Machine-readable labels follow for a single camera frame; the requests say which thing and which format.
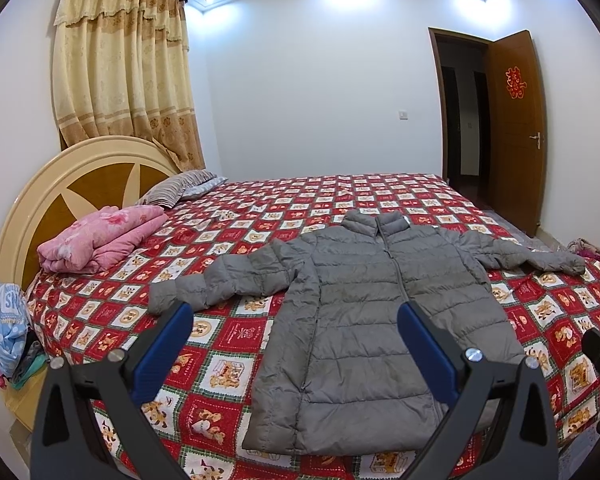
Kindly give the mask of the beige gold curtain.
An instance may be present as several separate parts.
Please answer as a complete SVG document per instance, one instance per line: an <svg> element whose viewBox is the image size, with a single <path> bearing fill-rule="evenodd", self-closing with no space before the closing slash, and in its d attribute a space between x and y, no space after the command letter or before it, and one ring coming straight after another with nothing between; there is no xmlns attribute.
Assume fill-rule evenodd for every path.
<svg viewBox="0 0 600 480"><path fill-rule="evenodd" d="M65 145L132 136L204 168L183 0L60 0L52 90Z"/></svg>

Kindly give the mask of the striped grey pillow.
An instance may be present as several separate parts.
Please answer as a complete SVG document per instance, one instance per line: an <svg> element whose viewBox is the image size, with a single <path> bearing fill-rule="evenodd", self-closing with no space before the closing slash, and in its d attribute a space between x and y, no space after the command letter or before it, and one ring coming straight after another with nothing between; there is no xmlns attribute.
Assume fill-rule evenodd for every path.
<svg viewBox="0 0 600 480"><path fill-rule="evenodd" d="M196 200L226 182L208 170L188 170L154 185L136 203L172 209L181 200Z"/></svg>

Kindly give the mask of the brown wooden door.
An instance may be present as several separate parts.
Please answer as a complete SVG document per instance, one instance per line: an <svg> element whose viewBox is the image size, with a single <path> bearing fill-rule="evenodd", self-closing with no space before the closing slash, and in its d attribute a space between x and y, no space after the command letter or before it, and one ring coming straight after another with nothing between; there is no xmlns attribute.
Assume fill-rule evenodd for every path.
<svg viewBox="0 0 600 480"><path fill-rule="evenodd" d="M522 100L507 92L505 71L518 66L528 84ZM518 230L535 236L540 226L546 174L546 111L538 56L528 30L506 36L486 50L491 116L489 200ZM529 139L542 133L542 148Z"/></svg>

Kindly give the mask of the dark door frame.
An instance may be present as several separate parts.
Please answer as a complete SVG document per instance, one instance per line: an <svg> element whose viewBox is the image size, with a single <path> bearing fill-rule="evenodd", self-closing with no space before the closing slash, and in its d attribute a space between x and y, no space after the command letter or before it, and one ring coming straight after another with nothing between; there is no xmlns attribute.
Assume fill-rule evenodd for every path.
<svg viewBox="0 0 600 480"><path fill-rule="evenodd" d="M442 123L442 176L452 188L484 191L491 169L486 40L430 28Z"/></svg>

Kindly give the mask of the red double happiness sticker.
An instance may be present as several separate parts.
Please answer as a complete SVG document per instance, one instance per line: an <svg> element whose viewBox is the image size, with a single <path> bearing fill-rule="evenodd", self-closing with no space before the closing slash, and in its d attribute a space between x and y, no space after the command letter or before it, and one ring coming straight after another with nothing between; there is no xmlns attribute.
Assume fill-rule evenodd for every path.
<svg viewBox="0 0 600 480"><path fill-rule="evenodd" d="M518 66L509 67L505 71L505 83L507 92L512 100L522 100L526 94L528 84L522 78Z"/></svg>

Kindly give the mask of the grey puffer jacket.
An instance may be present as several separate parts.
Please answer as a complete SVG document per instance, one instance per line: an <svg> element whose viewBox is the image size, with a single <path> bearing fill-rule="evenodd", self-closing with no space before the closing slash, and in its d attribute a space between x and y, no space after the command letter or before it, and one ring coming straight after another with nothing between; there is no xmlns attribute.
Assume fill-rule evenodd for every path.
<svg viewBox="0 0 600 480"><path fill-rule="evenodd" d="M368 455L423 448L445 407L396 327L414 301L462 348L496 362L524 356L488 274L532 266L578 276L571 252L535 252L477 231L412 226L351 210L336 226L225 254L201 274L151 285L149 309L201 311L236 296L282 294L251 390L242 445L285 455Z"/></svg>

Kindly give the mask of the cream wooden headboard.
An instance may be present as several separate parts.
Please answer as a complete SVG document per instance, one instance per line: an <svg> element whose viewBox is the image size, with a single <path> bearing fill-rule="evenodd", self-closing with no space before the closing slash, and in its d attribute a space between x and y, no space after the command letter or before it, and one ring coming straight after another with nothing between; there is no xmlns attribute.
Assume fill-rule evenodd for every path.
<svg viewBox="0 0 600 480"><path fill-rule="evenodd" d="M135 204L177 173L165 150L130 136L101 136L62 151L10 208L0 234L0 281L27 288L40 270L39 244L102 207Z"/></svg>

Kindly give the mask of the blue patterned cloth pile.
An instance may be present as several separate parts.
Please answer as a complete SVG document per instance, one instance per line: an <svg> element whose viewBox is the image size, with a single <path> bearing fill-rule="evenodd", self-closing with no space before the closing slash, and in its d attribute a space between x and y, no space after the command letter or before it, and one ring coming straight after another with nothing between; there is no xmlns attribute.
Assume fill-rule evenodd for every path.
<svg viewBox="0 0 600 480"><path fill-rule="evenodd" d="M21 390L45 363L21 288L0 282L0 388Z"/></svg>

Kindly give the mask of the pink folded quilt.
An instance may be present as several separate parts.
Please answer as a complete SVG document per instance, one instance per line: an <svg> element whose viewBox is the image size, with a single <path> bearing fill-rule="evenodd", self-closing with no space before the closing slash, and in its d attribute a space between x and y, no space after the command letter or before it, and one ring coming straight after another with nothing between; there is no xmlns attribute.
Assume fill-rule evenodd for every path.
<svg viewBox="0 0 600 480"><path fill-rule="evenodd" d="M160 230L166 220L168 216L159 206L106 206L38 246L38 263L46 272L106 271Z"/></svg>

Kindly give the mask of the pink clothes on floor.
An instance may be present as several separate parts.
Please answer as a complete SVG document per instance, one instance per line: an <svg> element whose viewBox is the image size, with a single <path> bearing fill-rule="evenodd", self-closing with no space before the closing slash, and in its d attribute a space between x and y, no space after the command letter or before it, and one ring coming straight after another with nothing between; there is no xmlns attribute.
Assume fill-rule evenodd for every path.
<svg viewBox="0 0 600 480"><path fill-rule="evenodd" d="M577 238L572 240L568 245L567 249L574 254L583 258L590 258L600 261L600 248L590 243L584 238Z"/></svg>

